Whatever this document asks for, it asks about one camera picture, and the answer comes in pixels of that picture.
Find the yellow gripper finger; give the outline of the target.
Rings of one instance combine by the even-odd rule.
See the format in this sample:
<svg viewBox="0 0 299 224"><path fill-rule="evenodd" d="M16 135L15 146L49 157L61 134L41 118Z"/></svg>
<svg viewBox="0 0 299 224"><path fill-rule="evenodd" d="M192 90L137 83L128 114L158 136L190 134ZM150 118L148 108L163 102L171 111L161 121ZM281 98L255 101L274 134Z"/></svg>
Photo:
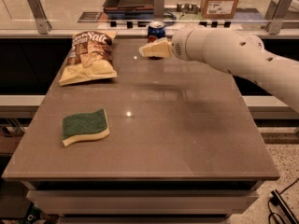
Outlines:
<svg viewBox="0 0 299 224"><path fill-rule="evenodd" d="M164 37L140 47L139 53L143 57L166 58L172 55L172 45L167 38Z"/></svg>

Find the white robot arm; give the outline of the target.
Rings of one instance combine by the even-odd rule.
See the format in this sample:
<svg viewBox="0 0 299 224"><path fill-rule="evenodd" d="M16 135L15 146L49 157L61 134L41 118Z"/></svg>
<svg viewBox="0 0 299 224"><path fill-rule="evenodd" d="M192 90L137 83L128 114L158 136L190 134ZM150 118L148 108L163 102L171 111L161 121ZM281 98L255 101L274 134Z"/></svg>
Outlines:
<svg viewBox="0 0 299 224"><path fill-rule="evenodd" d="M299 62L259 47L255 38L229 28L185 26L171 39L159 38L140 47L139 53L205 63L258 85L299 112Z"/></svg>

